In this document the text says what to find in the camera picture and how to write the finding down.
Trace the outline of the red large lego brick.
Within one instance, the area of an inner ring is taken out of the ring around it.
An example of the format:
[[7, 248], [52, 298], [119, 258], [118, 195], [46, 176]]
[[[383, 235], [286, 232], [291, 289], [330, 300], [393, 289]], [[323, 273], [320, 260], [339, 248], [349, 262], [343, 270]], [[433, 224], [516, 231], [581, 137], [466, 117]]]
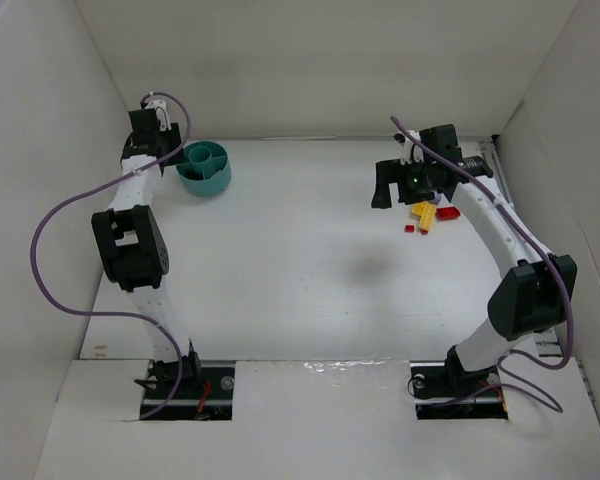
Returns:
[[461, 212], [453, 206], [436, 209], [436, 218], [440, 221], [455, 220], [461, 217]]

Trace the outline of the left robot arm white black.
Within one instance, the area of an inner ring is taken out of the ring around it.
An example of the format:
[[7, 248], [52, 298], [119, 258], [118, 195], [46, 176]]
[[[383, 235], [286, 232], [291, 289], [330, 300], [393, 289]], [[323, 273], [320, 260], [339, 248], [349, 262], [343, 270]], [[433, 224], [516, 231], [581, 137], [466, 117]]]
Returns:
[[109, 206], [92, 215], [96, 244], [106, 277], [126, 293], [139, 314], [152, 320], [147, 333], [153, 360], [166, 368], [182, 358], [191, 370], [198, 370], [198, 355], [169, 298], [169, 252], [151, 209], [165, 170], [156, 161], [171, 152], [177, 160], [183, 158], [179, 127], [170, 120], [163, 100], [142, 103], [129, 118], [132, 131], [121, 157], [127, 178]]

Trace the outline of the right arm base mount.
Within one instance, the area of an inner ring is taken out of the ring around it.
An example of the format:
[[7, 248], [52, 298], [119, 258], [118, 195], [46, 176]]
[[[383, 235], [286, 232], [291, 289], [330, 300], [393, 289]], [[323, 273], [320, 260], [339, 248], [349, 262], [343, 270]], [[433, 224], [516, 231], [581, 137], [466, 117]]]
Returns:
[[418, 420], [507, 420], [508, 413], [495, 366], [456, 378], [444, 361], [410, 363], [407, 388]]

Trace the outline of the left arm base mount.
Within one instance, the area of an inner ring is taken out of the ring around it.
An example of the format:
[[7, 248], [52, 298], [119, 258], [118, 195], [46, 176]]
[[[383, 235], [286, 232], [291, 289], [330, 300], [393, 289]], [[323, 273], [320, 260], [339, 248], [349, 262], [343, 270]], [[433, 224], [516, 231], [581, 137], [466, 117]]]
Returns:
[[176, 362], [164, 365], [151, 361], [144, 378], [135, 383], [143, 388], [139, 416], [157, 421], [229, 421], [233, 414], [233, 392], [236, 363], [202, 361], [194, 372], [184, 364], [183, 378], [169, 401], [177, 373]]

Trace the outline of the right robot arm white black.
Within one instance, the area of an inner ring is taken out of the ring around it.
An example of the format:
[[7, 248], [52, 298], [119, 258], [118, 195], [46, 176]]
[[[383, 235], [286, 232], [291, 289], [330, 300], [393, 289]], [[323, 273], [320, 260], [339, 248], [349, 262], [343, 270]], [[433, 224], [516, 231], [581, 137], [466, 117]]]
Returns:
[[395, 138], [419, 148], [422, 158], [378, 162], [372, 208], [391, 207], [392, 185], [405, 205], [444, 196], [478, 233], [501, 276], [488, 301], [486, 320], [448, 351], [449, 383], [459, 385], [486, 373], [526, 337], [559, 324], [567, 328], [566, 348], [571, 350], [575, 260], [554, 254], [531, 233], [506, 201], [486, 161], [463, 155], [453, 125], [417, 134], [400, 127]]

